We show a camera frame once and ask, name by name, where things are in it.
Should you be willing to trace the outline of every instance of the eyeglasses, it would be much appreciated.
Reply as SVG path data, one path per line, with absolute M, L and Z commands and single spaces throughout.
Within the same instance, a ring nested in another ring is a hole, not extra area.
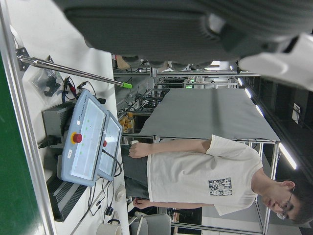
M 277 213 L 277 217 L 282 219 L 282 220 L 286 219 L 286 217 L 287 217 L 286 212 L 290 210 L 290 200 L 291 200 L 291 196 L 292 196 L 293 191 L 294 191 L 294 188 L 292 189 L 292 192 L 291 192 L 289 200 L 287 202 L 279 205 L 279 207 L 281 209 L 283 209 L 283 211 Z

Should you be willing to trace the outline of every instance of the man's arm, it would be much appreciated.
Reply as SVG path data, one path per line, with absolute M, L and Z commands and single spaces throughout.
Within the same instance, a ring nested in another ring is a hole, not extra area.
M 149 154 L 164 152 L 198 152 L 206 153 L 211 140 L 174 140 L 161 143 L 135 143 L 129 150 L 132 158 L 142 158 Z
M 178 208 L 178 209 L 194 209 L 199 207 L 213 207 L 213 204 L 203 203 L 180 203 L 180 202 L 150 202 L 147 199 L 135 199 L 134 206 L 139 209 L 146 207 L 167 207 L 167 208 Z

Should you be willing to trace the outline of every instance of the touchscreen display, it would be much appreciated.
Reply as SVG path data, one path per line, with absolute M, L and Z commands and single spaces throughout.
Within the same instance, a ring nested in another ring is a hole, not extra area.
M 119 144 L 118 142 L 120 130 L 121 130 L 120 127 L 110 117 L 105 137 L 107 146 L 104 147 L 103 149 L 114 157 L 116 157 L 116 151 Z M 106 153 L 102 152 L 99 169 L 104 173 L 111 175 L 113 172 L 113 166 L 114 159 L 112 159 Z

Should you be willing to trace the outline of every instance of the green tip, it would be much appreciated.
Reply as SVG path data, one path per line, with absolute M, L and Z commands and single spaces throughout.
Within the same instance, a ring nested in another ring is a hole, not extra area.
M 132 84 L 129 84 L 129 83 L 124 82 L 122 87 L 131 89 L 133 86 L 132 86 Z

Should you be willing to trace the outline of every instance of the sticker label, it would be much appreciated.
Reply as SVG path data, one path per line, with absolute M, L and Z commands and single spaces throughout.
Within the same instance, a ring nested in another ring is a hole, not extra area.
M 72 150 L 70 149 L 70 150 L 68 151 L 67 158 L 70 158 L 71 156 L 72 156 Z
M 231 178 L 209 180 L 209 188 L 212 196 L 232 195 Z

